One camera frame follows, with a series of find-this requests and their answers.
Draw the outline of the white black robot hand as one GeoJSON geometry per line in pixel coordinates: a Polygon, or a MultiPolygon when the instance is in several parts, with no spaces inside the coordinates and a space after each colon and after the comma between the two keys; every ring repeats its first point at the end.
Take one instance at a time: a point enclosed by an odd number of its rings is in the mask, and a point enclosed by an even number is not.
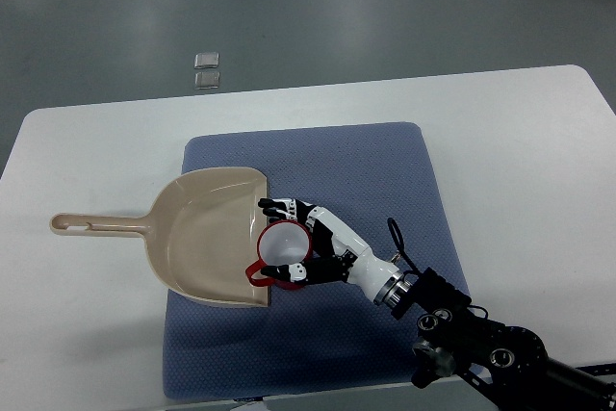
{"type": "Polygon", "coordinates": [[[303,226],[317,254],[288,265],[267,265],[261,274],[299,286],[346,282],[358,286],[376,305],[395,308],[410,288],[395,264],[377,258],[372,248],[328,209],[294,198],[262,198],[258,207],[272,224],[291,221],[303,226]]]}

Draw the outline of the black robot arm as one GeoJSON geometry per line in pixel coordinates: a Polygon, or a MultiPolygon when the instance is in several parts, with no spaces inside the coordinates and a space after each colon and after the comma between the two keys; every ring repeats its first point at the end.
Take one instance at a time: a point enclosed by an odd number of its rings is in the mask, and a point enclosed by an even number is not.
{"type": "Polygon", "coordinates": [[[435,270],[411,265],[383,298],[399,320],[413,306],[413,351],[419,366],[411,382],[425,388],[456,375],[500,410],[612,410],[615,386],[549,357],[532,331],[490,319],[435,270]]]}

